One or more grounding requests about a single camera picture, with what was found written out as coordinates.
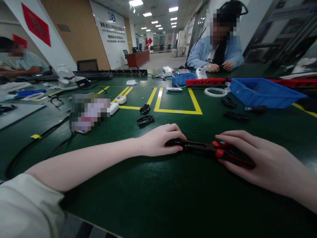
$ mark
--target wooden wall panel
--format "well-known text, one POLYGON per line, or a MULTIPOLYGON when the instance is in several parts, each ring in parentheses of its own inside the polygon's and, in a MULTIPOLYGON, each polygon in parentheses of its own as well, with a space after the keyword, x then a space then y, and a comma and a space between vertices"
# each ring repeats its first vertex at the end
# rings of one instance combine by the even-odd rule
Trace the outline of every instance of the wooden wall panel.
POLYGON ((130 53, 132 53, 132 36, 131 36, 131 28, 130 28, 130 21, 129 18, 124 18, 124 26, 125 26, 125 32, 126 32, 126 38, 128 40, 128 46, 130 53))
POLYGON ((110 69, 88 0, 41 0, 41 2, 75 62, 97 59, 99 70, 110 69), (70 32, 60 31, 57 24, 67 25, 70 32))

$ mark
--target white ring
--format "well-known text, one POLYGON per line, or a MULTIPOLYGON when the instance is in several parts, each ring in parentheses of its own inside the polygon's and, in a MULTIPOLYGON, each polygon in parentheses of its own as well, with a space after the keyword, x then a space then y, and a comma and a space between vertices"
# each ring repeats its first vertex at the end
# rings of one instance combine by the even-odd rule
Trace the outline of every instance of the white ring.
POLYGON ((116 97, 116 102, 119 104, 124 104, 126 102, 126 96, 118 96, 116 97))
POLYGON ((211 97, 215 97, 215 98, 222 98, 222 97, 226 96, 228 94, 228 92, 223 90, 223 89, 219 89, 219 88, 207 88, 207 89, 205 89, 205 94, 207 94, 208 96, 211 96, 211 97), (215 91, 221 92, 222 94, 213 94, 213 93, 208 92, 209 90, 215 90, 215 91))
POLYGON ((25 98, 23 98, 24 101, 32 101, 34 99, 38 99, 38 98, 41 98, 43 97, 45 94, 44 93, 36 93, 36 94, 32 94, 32 95, 29 95, 25 98))

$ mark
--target person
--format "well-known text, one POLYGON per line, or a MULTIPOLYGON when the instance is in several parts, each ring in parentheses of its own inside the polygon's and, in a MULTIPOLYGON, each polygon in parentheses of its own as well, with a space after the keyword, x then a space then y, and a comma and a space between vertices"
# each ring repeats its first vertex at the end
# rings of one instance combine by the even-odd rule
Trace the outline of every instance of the person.
MULTIPOLYGON (((58 205, 64 198, 63 192, 127 158, 182 151, 181 146, 164 146, 176 138, 186 140, 176 124, 166 124, 139 138, 75 150, 32 166, 0 185, 2 236, 58 237, 65 221, 58 205)), ((235 145, 257 165, 248 170, 219 160, 228 170, 250 183, 290 197, 317 213, 317 176, 285 148, 245 131, 228 131, 216 138, 235 145)))
POLYGON ((0 68, 0 75, 7 78, 14 78, 19 75, 41 74, 50 71, 48 65, 36 54, 25 50, 23 46, 17 45, 13 40, 0 37, 1 61, 11 67, 14 64, 7 59, 7 56, 17 58, 17 68, 15 71, 0 68))
POLYGON ((210 26, 211 35, 200 39, 192 49, 187 59, 189 67, 209 65, 208 72, 217 73, 220 65, 230 72, 243 63, 240 38, 232 35, 239 16, 227 10, 218 11, 210 26))

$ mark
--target hand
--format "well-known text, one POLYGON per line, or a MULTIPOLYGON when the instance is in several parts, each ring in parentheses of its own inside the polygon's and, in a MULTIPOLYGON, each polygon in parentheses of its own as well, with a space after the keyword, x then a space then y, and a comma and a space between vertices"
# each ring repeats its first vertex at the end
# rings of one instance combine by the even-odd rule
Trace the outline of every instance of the hand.
POLYGON ((16 73, 12 71, 1 71, 0 74, 5 76, 6 78, 13 78, 17 76, 16 73))
POLYGON ((233 70, 233 62, 232 61, 224 62, 222 65, 224 66, 224 70, 226 70, 228 72, 233 70))
POLYGON ((179 145, 164 146, 166 142, 176 138, 181 138, 183 141, 187 140, 176 124, 166 124, 151 130, 137 139, 143 150, 142 155, 154 157, 182 151, 183 148, 179 145))
POLYGON ((313 173, 284 147, 246 131, 228 131, 216 138, 235 145, 253 159, 257 165, 253 170, 219 160, 228 170, 250 183, 297 200, 303 189, 316 181, 313 173))
POLYGON ((207 63, 205 65, 210 65, 210 68, 207 70, 209 73, 217 73, 220 71, 220 67, 217 64, 207 63))

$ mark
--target black hair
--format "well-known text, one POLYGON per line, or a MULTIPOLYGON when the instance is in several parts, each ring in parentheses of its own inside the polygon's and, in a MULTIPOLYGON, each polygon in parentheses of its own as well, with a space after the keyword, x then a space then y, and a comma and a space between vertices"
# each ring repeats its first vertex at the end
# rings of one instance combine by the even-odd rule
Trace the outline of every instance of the black hair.
POLYGON ((14 41, 6 37, 0 37, 0 51, 8 53, 14 48, 14 41))
POLYGON ((220 42, 213 59, 214 64, 221 65, 225 59, 225 51, 227 47, 227 41, 230 37, 230 33, 237 26, 237 21, 240 18, 242 12, 242 4, 239 1, 226 2, 220 9, 217 10, 214 22, 220 26, 229 26, 230 31, 223 37, 220 42))

